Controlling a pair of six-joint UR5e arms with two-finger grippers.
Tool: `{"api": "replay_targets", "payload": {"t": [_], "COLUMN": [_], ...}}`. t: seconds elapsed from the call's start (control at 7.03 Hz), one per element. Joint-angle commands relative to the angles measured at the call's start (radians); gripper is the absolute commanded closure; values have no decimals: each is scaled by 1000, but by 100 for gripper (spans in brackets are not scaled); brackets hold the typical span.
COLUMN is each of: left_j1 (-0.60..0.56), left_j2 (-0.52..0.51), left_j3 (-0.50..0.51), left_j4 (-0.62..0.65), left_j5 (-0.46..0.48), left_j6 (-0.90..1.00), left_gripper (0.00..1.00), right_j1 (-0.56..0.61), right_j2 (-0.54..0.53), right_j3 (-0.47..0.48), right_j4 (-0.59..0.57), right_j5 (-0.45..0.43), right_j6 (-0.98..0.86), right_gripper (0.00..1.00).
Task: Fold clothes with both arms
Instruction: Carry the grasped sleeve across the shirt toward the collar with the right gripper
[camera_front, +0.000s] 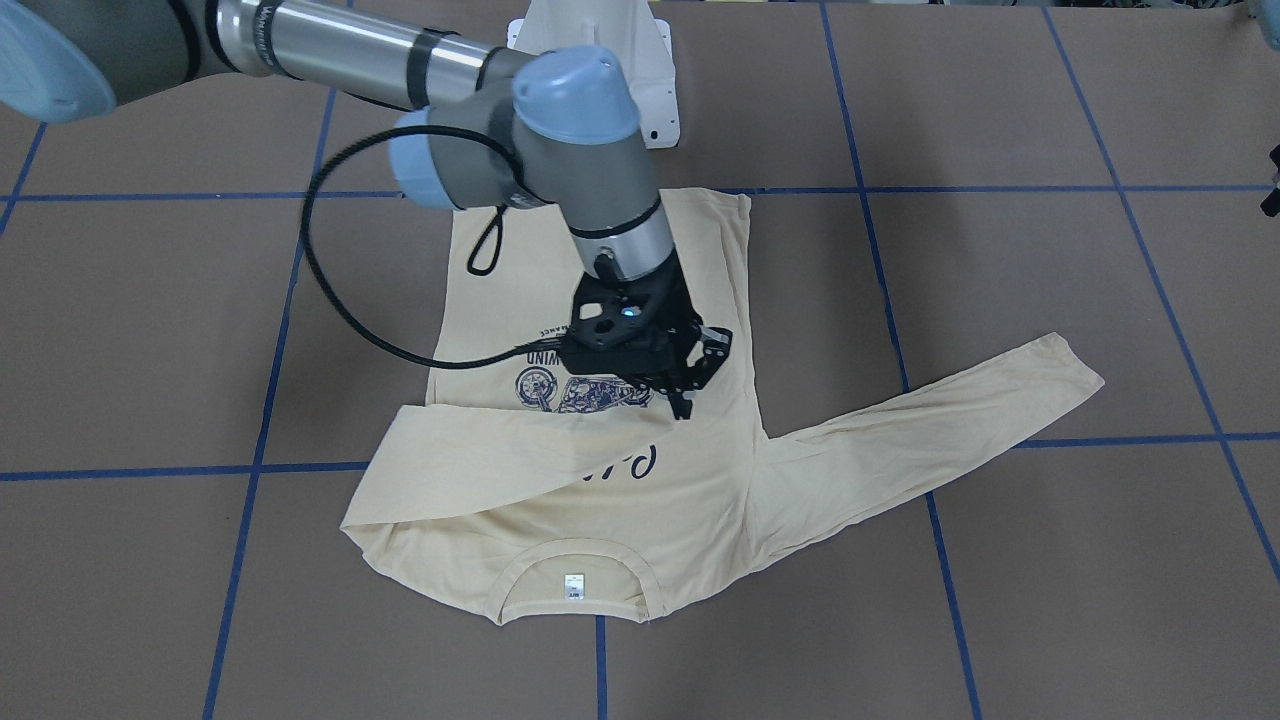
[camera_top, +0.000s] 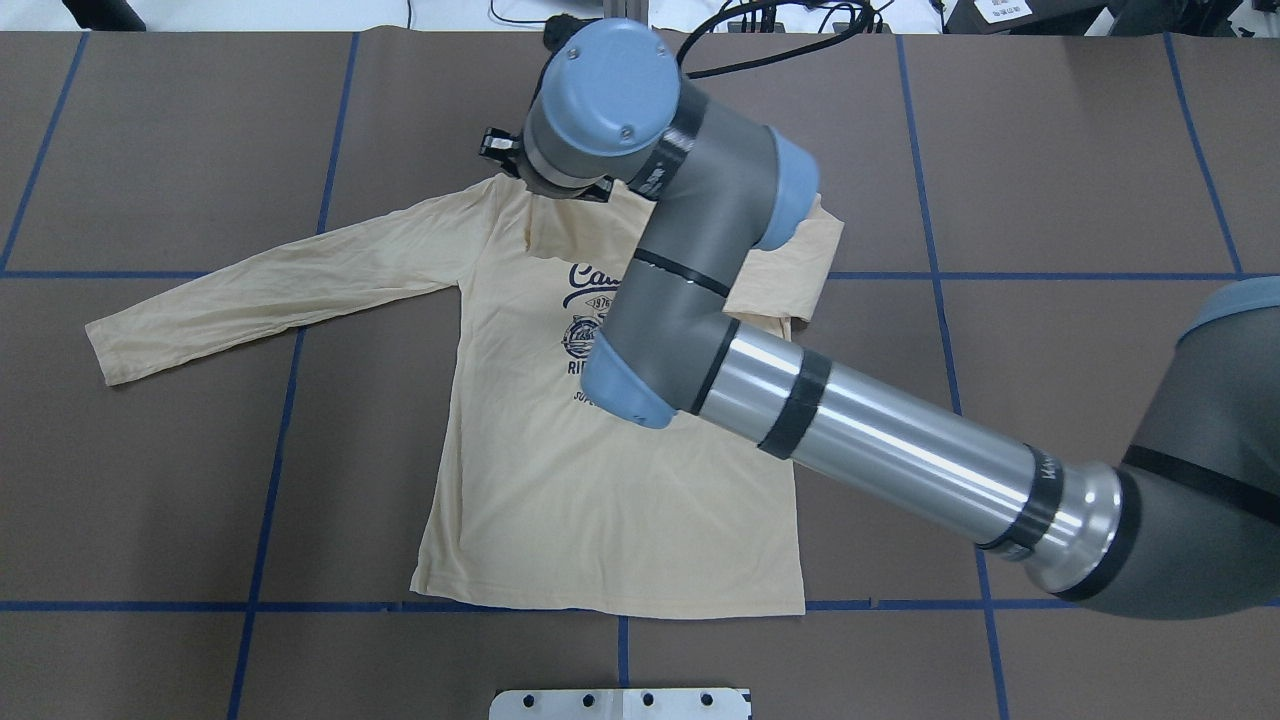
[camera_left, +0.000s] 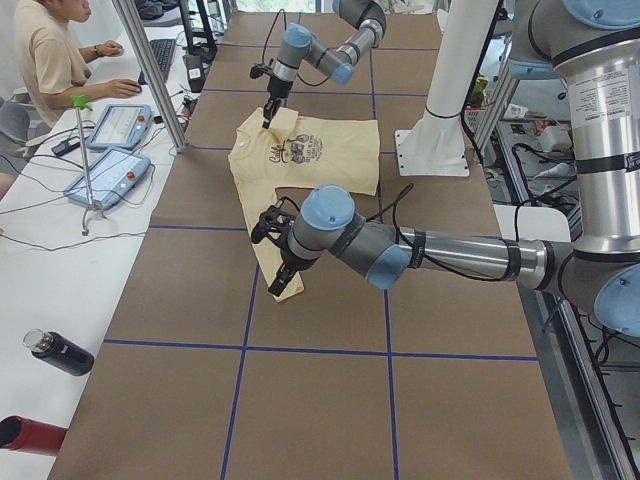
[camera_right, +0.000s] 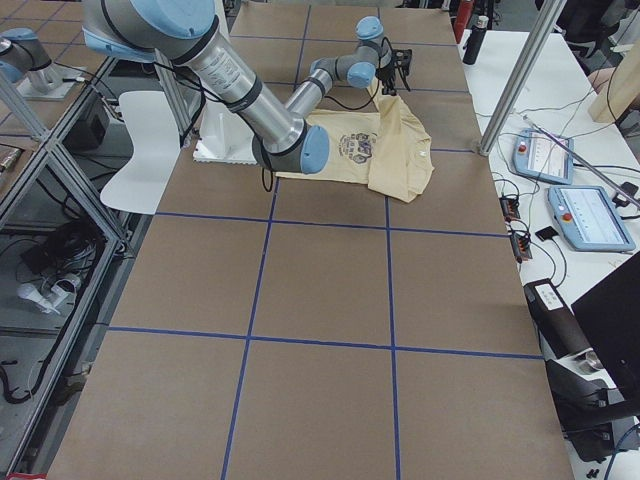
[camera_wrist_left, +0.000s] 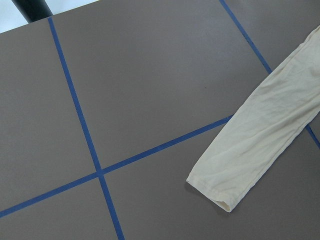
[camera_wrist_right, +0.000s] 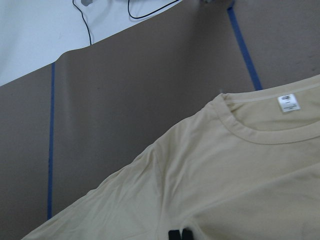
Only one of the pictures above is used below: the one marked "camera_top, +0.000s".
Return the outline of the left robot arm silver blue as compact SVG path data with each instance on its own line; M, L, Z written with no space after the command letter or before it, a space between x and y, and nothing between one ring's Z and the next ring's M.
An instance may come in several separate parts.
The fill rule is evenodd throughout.
M819 167L710 96L626 18L558 17L524 127L535 193L650 204L581 387L643 428L695 419L882 498L1120 618L1277 598L1277 277L1212 292L1116 462L1070 462L730 309L745 264L792 247Z

